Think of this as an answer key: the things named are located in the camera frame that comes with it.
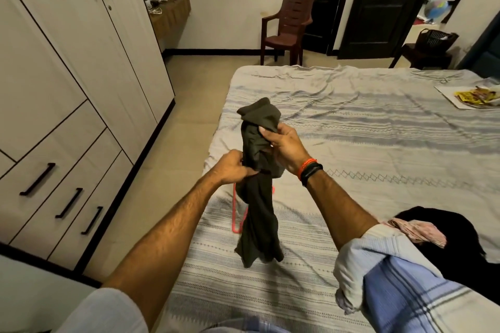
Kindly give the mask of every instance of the chair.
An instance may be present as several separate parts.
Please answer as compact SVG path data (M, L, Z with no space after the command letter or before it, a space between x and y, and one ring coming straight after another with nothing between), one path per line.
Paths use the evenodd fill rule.
M314 0L283 0L279 12L262 19L262 37L260 39L260 64L264 65L266 46L276 50L290 50L290 65L300 64L303 61L302 37L305 27L313 22L311 10ZM278 35L267 37L267 22L279 19Z

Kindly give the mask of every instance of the small dark stool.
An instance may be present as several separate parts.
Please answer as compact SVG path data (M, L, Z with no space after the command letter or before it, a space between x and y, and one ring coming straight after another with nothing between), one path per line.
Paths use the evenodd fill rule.
M415 44L404 44L403 47L396 52L394 60L389 66L390 69L394 68L401 56L410 61L410 67L414 67L419 70L423 70L428 67L446 70L452 62L452 55L449 53L434 56L416 50Z

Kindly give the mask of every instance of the black garment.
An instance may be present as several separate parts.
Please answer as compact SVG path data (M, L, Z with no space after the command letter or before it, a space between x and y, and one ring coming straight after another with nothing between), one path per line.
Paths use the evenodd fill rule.
M284 168L279 166L271 153L265 151L269 142L259 132L261 126L276 133L281 113L268 98L242 107L237 112L243 120L243 165L259 170L259 173L236 185L236 192L248 204L248 213L234 251L240 255L245 267L250 267L257 258L264 262L273 258L282 261L278 219L272 209L272 179L281 177Z
M418 250L445 279L467 286L500 305L500 264L486 261L478 233L469 220L455 212L424 207L413 207L395 217L433 223L445 235L445 247L423 242L415 245Z

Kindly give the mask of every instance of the black drawer handle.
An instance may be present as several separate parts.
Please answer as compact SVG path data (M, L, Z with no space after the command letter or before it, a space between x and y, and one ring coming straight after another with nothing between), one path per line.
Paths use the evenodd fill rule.
M99 215L101 214L101 211L103 210L103 207L97 207L97 213L96 215L94 216L94 218L92 219L91 223L89 224L89 226L87 227L87 229L84 231L84 232L81 232L80 234L82 235L88 235L93 227L93 225L96 223L97 221L97 218L99 217Z
M36 186L40 184L40 182L48 175L49 172L51 172L51 170L54 167L55 163L53 162L47 163L47 168L45 169L45 171L40 174L40 176L36 179L36 181L34 181L33 184L30 185L26 191L21 191L19 195L28 196L29 194L31 194L31 192L36 188Z
M59 215L56 215L55 218L56 219L62 219L64 217L64 215L66 214L66 212L68 210L70 210L71 206L73 205L73 203L75 202L75 200L78 198L78 195L80 195L80 193L83 191L84 189L81 188L81 187L78 187L77 188L77 193L71 198L70 202L66 205L66 207L62 210L62 212L59 214Z

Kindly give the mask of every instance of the bed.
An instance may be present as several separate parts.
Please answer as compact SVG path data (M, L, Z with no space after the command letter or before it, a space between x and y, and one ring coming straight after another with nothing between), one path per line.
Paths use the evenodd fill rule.
M310 154L373 215L388 219L418 205L453 210L474 224L488 259L500 261L498 111L459 110L434 89L480 79L468 70L242 67L204 170L241 149L236 110L267 96ZM288 172L273 184L284 260L243 267L234 253L233 188L221 187L198 225L162 327L199 331L253 315L290 331L372 331L360 312L346 316L335 303L338 252L307 190ZM239 202L238 219L244 209Z

